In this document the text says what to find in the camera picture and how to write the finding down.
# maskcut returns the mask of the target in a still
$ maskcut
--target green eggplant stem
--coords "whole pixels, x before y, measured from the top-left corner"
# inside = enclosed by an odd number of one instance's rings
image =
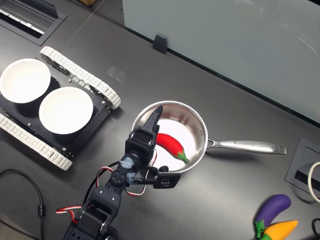
[[[256,227],[256,237],[258,239],[261,238],[261,234],[267,229],[265,227],[265,223],[263,220],[259,221],[259,222],[255,222],[255,227]]]
[[[185,164],[189,163],[189,159],[187,158],[185,151],[178,152],[177,159],[182,160]]]

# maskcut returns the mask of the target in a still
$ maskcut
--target stainless steel saucepan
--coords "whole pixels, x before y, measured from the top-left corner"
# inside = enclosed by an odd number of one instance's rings
[[[157,160],[154,166],[168,166],[169,172],[182,173],[193,168],[204,156],[207,149],[227,148],[260,154],[286,154],[284,146],[262,141],[212,140],[201,116],[190,106],[178,101],[160,101],[146,107],[135,119],[132,129],[143,126],[151,113],[160,105],[163,112],[159,119],[159,133],[171,135],[184,148],[187,164],[172,157],[165,149],[156,146]]]

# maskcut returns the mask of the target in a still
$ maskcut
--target red chili pepper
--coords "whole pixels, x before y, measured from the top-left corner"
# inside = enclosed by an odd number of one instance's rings
[[[184,147],[177,139],[164,133],[158,133],[156,137],[156,144],[167,150],[174,158],[183,161],[185,164],[189,162],[186,157]]]

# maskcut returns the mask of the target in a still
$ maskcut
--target yellow eggplant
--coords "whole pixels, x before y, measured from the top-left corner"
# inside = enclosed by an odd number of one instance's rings
[[[298,221],[284,221],[268,227],[260,240],[284,240],[298,225]]]

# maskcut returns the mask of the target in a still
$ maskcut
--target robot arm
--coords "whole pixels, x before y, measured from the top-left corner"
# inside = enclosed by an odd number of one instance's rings
[[[148,166],[159,132],[158,121],[163,111],[159,106],[143,126],[134,129],[125,142],[125,154],[118,168],[103,186],[95,188],[71,222],[63,240],[117,239],[117,230],[111,226],[117,216],[121,194],[131,184],[153,185],[155,189],[174,188],[180,179],[179,173],[169,173],[167,167],[159,169]],[[149,169],[152,179],[135,178],[140,169]]]

